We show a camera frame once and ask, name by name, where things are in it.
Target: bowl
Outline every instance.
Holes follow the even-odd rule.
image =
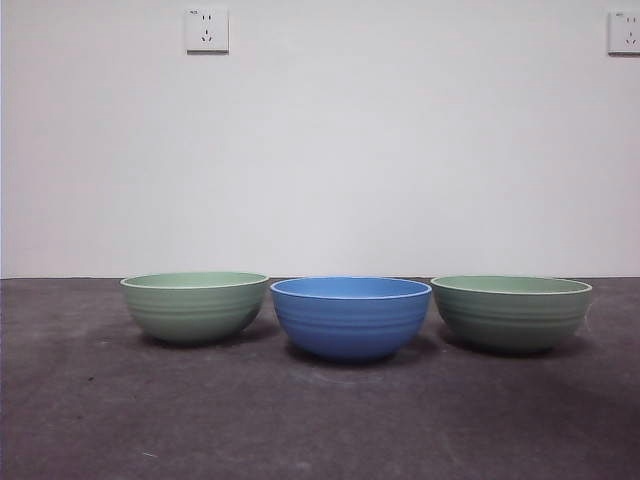
[[[249,325],[269,277],[256,273],[191,272],[126,278],[129,312],[147,334],[175,343],[219,340]]]
[[[271,286],[280,325],[291,342],[338,361],[392,354],[424,321],[431,287],[378,277],[311,277]]]
[[[539,277],[440,277],[431,285],[453,333],[507,353],[546,350],[573,334],[591,293],[586,283]]]

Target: gray floor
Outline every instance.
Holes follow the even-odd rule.
[[[640,279],[591,283],[544,355],[468,350],[432,304],[354,367],[289,345],[270,298],[244,333],[174,348],[115,280],[3,281],[2,478],[640,478]]]

